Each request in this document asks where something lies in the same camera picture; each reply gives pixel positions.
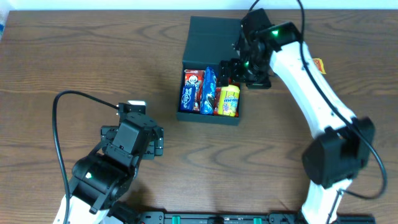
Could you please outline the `blue Eclipse mint tin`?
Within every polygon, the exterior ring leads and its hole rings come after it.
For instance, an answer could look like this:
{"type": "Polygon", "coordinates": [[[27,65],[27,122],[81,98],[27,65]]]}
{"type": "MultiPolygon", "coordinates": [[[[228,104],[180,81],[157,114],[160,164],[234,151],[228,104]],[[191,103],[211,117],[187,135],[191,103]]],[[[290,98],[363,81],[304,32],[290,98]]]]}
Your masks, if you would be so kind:
{"type": "Polygon", "coordinates": [[[195,102],[196,87],[195,85],[185,85],[182,89],[182,97],[180,109],[182,111],[193,111],[195,102]]]}

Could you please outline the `dark green box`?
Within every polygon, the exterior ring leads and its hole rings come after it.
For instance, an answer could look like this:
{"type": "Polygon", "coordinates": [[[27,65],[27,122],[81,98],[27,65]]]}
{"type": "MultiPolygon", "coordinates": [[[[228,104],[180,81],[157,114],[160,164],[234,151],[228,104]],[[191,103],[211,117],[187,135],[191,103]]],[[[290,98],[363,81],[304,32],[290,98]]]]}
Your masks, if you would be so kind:
{"type": "MultiPolygon", "coordinates": [[[[182,69],[204,70],[212,67],[218,71],[222,60],[237,58],[232,45],[238,40],[241,30],[239,19],[192,16],[187,42],[182,57],[182,69]]],[[[180,109],[185,72],[181,72],[180,91],[177,103],[177,119],[196,123],[237,126],[240,117],[188,113],[180,109]]]]}

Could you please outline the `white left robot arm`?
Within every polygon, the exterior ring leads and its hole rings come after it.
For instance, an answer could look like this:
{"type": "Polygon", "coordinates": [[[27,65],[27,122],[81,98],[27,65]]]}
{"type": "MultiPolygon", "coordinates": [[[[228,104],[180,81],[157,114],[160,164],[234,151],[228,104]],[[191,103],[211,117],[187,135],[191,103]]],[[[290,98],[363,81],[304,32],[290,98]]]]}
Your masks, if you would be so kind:
{"type": "Polygon", "coordinates": [[[163,154],[164,130],[143,113],[123,113],[117,126],[102,126],[100,135],[65,181],[55,223],[101,223],[137,177],[142,160],[163,154]]]}

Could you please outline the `yellow orange snack packet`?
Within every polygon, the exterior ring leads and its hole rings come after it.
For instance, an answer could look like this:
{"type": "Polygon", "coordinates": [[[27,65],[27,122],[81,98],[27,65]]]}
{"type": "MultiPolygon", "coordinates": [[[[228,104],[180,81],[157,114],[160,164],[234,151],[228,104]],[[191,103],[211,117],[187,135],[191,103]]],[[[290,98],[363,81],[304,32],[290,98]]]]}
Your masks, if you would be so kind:
{"type": "Polygon", "coordinates": [[[323,60],[321,58],[313,58],[314,64],[317,66],[318,70],[322,75],[326,75],[323,60]]]}

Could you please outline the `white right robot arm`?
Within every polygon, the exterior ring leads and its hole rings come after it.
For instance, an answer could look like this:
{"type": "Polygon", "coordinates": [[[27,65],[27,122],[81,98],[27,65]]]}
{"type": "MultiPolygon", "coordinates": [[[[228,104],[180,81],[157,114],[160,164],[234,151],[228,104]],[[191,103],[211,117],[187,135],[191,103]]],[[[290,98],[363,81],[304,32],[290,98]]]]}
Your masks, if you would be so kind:
{"type": "Polygon", "coordinates": [[[337,209],[368,163],[373,123],[369,118],[357,118],[337,97],[293,23],[275,26],[267,19],[243,19],[234,49],[237,58],[220,62],[218,84],[239,82],[269,88],[269,75],[275,73],[310,128],[313,141],[302,156],[310,185],[295,221],[342,223],[337,209]]]}

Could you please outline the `blue Oreo cookie pack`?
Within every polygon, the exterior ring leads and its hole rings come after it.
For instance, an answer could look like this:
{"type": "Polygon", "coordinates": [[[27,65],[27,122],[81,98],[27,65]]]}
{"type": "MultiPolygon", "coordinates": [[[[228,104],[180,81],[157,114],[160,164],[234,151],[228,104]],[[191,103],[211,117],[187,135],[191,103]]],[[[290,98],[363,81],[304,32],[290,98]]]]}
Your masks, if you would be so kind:
{"type": "Polygon", "coordinates": [[[213,68],[207,67],[202,86],[200,113],[213,114],[216,95],[216,73],[213,68]]]}

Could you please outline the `red Hello Panda box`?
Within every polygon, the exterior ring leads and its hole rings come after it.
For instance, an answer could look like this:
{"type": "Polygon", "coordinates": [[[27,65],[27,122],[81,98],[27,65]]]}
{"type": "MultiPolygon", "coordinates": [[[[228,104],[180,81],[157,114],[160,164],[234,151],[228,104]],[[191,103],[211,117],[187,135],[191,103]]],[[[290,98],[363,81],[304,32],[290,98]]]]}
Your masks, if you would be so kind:
{"type": "Polygon", "coordinates": [[[199,111],[205,71],[185,69],[184,72],[185,86],[188,85],[195,87],[195,101],[193,102],[193,111],[199,111]]]}

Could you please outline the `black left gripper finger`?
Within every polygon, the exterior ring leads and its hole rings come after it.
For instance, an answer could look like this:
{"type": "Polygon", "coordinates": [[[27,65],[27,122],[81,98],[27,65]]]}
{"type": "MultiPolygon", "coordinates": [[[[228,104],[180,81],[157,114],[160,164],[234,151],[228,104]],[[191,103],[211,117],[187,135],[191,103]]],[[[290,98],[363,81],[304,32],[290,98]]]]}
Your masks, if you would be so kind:
{"type": "Polygon", "coordinates": [[[102,126],[100,130],[100,146],[113,145],[113,141],[118,133],[117,126],[102,126]]]}
{"type": "Polygon", "coordinates": [[[156,127],[153,132],[154,139],[149,143],[143,159],[153,160],[164,153],[164,129],[156,127]]]}

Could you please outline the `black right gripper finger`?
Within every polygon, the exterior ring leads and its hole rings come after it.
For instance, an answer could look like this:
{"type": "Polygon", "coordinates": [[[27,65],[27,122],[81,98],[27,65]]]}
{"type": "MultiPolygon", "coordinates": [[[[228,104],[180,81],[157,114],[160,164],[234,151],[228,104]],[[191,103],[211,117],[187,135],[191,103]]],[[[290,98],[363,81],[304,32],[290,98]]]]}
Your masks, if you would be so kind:
{"type": "Polygon", "coordinates": [[[217,86],[228,86],[230,82],[244,82],[244,65],[238,58],[219,63],[217,86]]]}
{"type": "Polygon", "coordinates": [[[269,75],[264,75],[261,76],[258,81],[255,81],[254,83],[246,83],[246,87],[248,89],[253,89],[253,90],[266,90],[271,87],[271,81],[269,79],[269,75]]]}

